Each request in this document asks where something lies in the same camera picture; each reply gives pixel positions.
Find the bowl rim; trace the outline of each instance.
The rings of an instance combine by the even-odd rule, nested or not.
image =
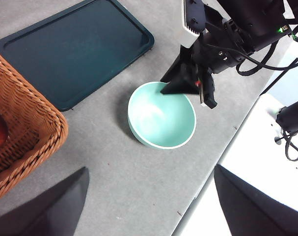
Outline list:
[[[138,132],[138,130],[133,126],[133,124],[132,124],[132,122],[131,122],[131,119],[130,119],[130,116],[129,116],[129,112],[130,112],[130,103],[131,103],[131,101],[132,101],[132,99],[133,99],[133,96],[136,94],[136,92],[137,92],[138,90],[140,90],[142,87],[144,87],[144,86],[146,86],[146,85],[149,85],[149,84],[167,84],[167,83],[159,82],[159,81],[148,82],[148,83],[142,84],[141,86],[139,86],[139,87],[133,92],[133,94],[131,95],[131,97],[130,97],[130,99],[129,99],[129,102],[128,102],[128,111],[127,111],[128,120],[130,121],[130,122],[129,122],[130,128],[132,128],[132,129],[134,130],[134,132],[135,132],[135,133],[136,133],[136,134],[137,134],[137,135],[138,135],[138,136],[139,136],[139,137],[140,137],[146,144],[148,144],[148,145],[150,145],[150,146],[152,146],[152,147],[154,147],[154,148],[169,150],[169,149],[175,149],[175,148],[180,148],[180,147],[182,147],[183,145],[185,145],[186,143],[188,143],[188,142],[190,141],[190,139],[193,137],[194,132],[195,132],[195,130],[196,130],[196,125],[197,125],[197,117],[196,117],[196,112],[195,112],[195,110],[194,110],[194,107],[193,107],[191,101],[189,100],[189,98],[188,98],[185,94],[183,94],[183,93],[181,93],[181,95],[188,101],[188,103],[190,104],[190,106],[191,106],[191,108],[192,108],[193,118],[194,118],[194,119],[193,119],[194,124],[193,124],[193,130],[192,130],[190,136],[189,136],[184,142],[182,142],[181,144],[178,144],[178,145],[176,145],[176,146],[171,146],[171,147],[164,147],[164,146],[160,146],[160,145],[154,144],[154,143],[150,142],[149,140],[147,140],[146,138],[144,138],[144,137]]]

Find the tray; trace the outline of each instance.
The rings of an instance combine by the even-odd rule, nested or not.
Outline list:
[[[0,40],[0,54],[67,111],[152,48],[153,35],[116,0],[85,0]]]

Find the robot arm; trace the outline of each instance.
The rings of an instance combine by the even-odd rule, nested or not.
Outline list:
[[[201,103],[214,108],[212,74],[236,66],[242,75],[251,75],[263,67],[275,50],[278,40],[296,33],[290,24],[298,24],[298,0],[288,0],[295,15],[285,19],[283,0],[217,0],[232,17],[224,19],[202,0],[182,1],[180,54],[161,79],[168,83],[161,93],[199,94]],[[264,60],[253,70],[240,72],[248,56],[272,44]]]

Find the white floor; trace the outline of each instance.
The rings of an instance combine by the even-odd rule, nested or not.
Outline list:
[[[285,142],[277,145],[274,141],[281,131],[274,118],[282,106],[269,94],[261,96],[219,164],[298,211],[298,162],[286,158]],[[294,139],[298,146],[298,136]],[[291,151],[290,155],[294,157],[297,153]],[[184,218],[174,236],[231,235],[219,204],[213,174]]]

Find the tray rim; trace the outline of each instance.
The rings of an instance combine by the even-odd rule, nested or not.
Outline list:
[[[51,24],[54,21],[58,21],[59,19],[63,18],[64,16],[71,14],[72,12],[79,10],[81,7],[84,7],[86,5],[89,5],[90,3],[93,3],[95,1],[99,1],[99,0],[84,0],[82,2],[79,2],[71,7],[66,8],[65,10],[62,10],[60,12],[58,12],[57,14],[54,14],[44,20],[41,20],[33,25],[30,25],[22,30],[19,30],[13,34],[10,34],[2,39],[0,39],[0,54],[6,59],[6,50],[5,47],[7,44],[27,35],[30,34],[42,27],[44,27],[45,25]],[[147,51],[149,51],[150,49],[152,49],[152,47],[154,46],[155,40],[154,40],[154,36],[152,35],[152,33],[140,22],[138,21],[118,0],[106,0],[109,1],[110,3],[112,3],[126,18],[128,18],[128,20],[134,24],[143,34],[145,34],[149,41],[147,44],[143,45],[144,50],[137,55],[137,57],[135,57],[132,61],[130,61],[128,64],[126,64],[121,70],[118,70],[117,73],[115,73],[113,75],[113,77],[111,79],[113,79],[115,76],[117,76],[120,72],[122,72],[124,69],[126,69],[128,66],[130,66],[132,63],[134,63],[140,56],[142,56],[143,54],[145,54]],[[85,98],[87,98],[89,95],[91,95],[93,92],[95,92],[96,90],[98,90],[100,87],[98,87],[97,89],[86,89],[83,90],[82,92],[78,93],[74,98],[66,101],[66,102],[55,102],[54,106],[57,107],[57,109],[61,112],[65,112],[70,110],[71,108],[73,108],[74,106],[76,106],[78,103],[80,103],[81,101],[83,101]],[[70,101],[74,101],[72,106],[68,106],[67,104],[70,103]]]

